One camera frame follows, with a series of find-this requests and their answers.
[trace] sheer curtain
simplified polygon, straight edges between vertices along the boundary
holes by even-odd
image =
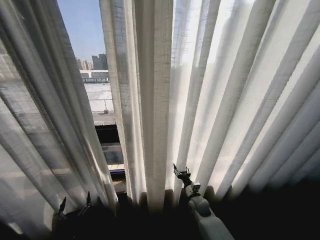
[[[53,212],[117,196],[89,101],[54,0],[0,7],[0,218],[32,239]]]
[[[159,211],[168,191],[177,204],[173,163],[217,201],[320,165],[319,1],[100,0],[100,10],[134,203],[146,194]]]

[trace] blue sky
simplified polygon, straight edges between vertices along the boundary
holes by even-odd
[[[57,0],[76,57],[106,52],[99,0]]]

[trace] building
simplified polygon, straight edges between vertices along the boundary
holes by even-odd
[[[101,62],[102,70],[107,70],[108,69],[108,63],[107,63],[107,56],[106,54],[99,54],[99,59]]]
[[[88,65],[86,64],[87,61],[85,60],[80,60],[81,62],[81,67],[82,67],[82,70],[88,70]]]
[[[88,70],[93,70],[94,69],[94,64],[92,63],[92,61],[87,61],[87,69]]]
[[[92,56],[93,69],[94,70],[108,70],[107,56],[105,53],[99,54],[99,56]]]
[[[101,70],[102,69],[102,65],[101,65],[99,57],[92,56],[92,62],[93,62],[93,69],[94,70]]]
[[[83,70],[82,65],[81,65],[81,60],[77,57],[75,58],[75,60],[76,60],[76,64],[77,64],[79,70]]]

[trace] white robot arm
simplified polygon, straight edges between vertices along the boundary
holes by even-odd
[[[191,173],[186,167],[185,171],[178,171],[173,164],[174,174],[184,184],[186,195],[189,198],[189,210],[198,222],[199,230],[204,240],[234,240],[224,223],[216,217],[211,210],[209,202],[200,193],[200,183],[190,180]]]

